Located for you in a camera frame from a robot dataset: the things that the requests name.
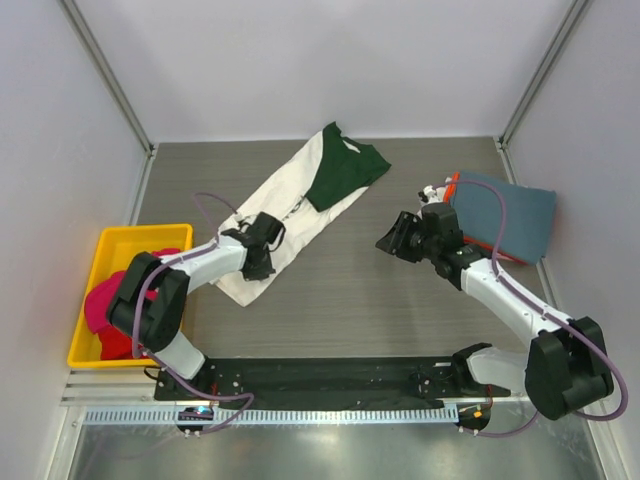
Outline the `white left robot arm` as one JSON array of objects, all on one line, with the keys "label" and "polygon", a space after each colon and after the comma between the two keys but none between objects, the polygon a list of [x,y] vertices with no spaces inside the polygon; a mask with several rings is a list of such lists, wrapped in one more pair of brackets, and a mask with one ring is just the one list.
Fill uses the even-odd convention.
[{"label": "white left robot arm", "polygon": [[146,351],[177,374],[177,387],[188,398],[201,399],[211,390],[212,375],[203,369],[205,355],[181,332],[188,295],[231,273],[245,281],[268,279],[275,274],[272,254],[285,232],[280,220],[261,212],[197,248],[165,257],[139,253],[125,271],[106,318],[131,339],[133,351]]}]

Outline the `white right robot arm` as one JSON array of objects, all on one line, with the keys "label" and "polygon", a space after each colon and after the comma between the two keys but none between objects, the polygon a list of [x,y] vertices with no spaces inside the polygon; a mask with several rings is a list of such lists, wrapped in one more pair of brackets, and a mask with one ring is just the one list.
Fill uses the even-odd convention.
[{"label": "white right robot arm", "polygon": [[485,249],[465,241],[450,205],[401,212],[375,246],[407,262],[429,261],[441,278],[486,306],[526,346],[524,356],[491,346],[473,349],[451,370],[458,393],[474,395],[486,384],[523,392],[550,420],[613,393],[613,369],[598,323],[573,319],[524,289]]}]

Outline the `white and green t-shirt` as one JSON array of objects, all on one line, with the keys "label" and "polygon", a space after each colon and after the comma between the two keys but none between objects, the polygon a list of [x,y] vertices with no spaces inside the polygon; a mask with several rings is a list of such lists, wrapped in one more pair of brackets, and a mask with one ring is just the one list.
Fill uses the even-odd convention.
[{"label": "white and green t-shirt", "polygon": [[284,239],[271,253],[275,273],[247,281],[239,272],[223,276],[216,286],[238,305],[256,300],[298,254],[366,190],[391,164],[372,145],[342,134],[336,123],[313,135],[219,227],[234,228],[260,212],[280,220]]}]

